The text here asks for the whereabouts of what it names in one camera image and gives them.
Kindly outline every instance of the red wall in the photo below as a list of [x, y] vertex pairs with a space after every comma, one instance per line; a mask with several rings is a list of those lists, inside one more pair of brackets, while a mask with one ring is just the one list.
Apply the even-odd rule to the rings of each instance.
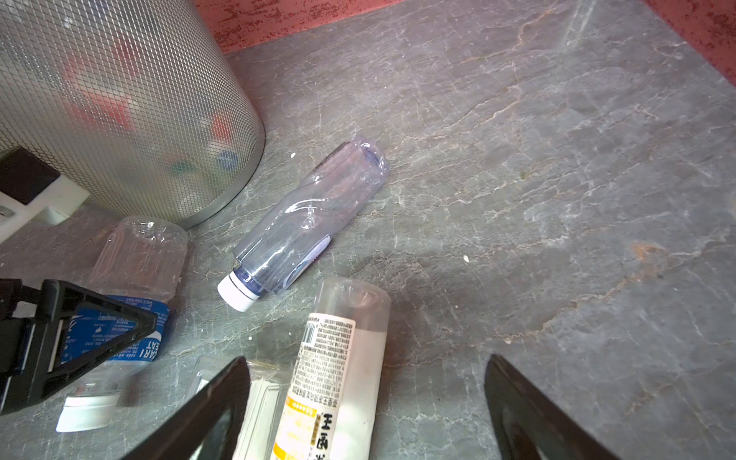
[[646, 0], [687, 42], [736, 85], [736, 1]]
[[401, 0], [196, 0], [223, 52], [233, 52]]

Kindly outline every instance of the white plastic bottle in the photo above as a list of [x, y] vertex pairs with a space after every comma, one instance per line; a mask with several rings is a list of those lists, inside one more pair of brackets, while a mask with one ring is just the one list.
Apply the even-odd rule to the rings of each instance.
[[367, 460], [391, 299], [372, 284], [322, 281], [299, 348], [271, 460]]

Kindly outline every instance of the black plastic frame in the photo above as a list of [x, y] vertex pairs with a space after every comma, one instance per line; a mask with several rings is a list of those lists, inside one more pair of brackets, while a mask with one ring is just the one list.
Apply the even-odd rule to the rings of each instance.
[[[18, 302], [36, 304], [32, 318], [13, 318]], [[132, 330], [61, 365], [69, 321], [80, 308], [133, 321]], [[153, 333], [156, 314], [59, 280], [41, 289], [0, 279], [0, 415], [38, 404], [102, 362]]]

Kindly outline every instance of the plastic packaging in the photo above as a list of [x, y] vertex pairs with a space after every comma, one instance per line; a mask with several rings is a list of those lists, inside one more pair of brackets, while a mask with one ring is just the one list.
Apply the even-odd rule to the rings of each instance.
[[[210, 383], [230, 361], [229, 358], [215, 356], [199, 358], [182, 404]], [[276, 436], [281, 415], [278, 409], [283, 404], [288, 375], [275, 366], [257, 361], [248, 361], [248, 369], [250, 396], [233, 460], [267, 460]]]
[[271, 460], [368, 459], [390, 310], [372, 284], [322, 281]]
[[287, 289], [386, 182], [389, 163], [356, 135], [330, 153], [233, 250], [240, 262], [217, 286], [246, 311], [265, 291]]
[[[56, 431], [84, 431], [109, 425], [124, 381], [141, 371], [158, 353], [168, 302], [176, 292], [187, 253], [188, 236], [161, 219], [123, 219], [107, 240], [87, 287], [158, 315], [156, 331], [108, 359], [73, 385]], [[81, 308], [70, 325], [62, 362], [132, 328], [132, 323]]]

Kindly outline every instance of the barcode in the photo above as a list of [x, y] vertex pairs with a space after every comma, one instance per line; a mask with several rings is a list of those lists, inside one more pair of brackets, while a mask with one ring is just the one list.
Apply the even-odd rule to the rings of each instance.
[[313, 324], [307, 324], [307, 328], [304, 330], [304, 338], [302, 339], [302, 343], [312, 345], [312, 339], [314, 338], [315, 329], [316, 327]]

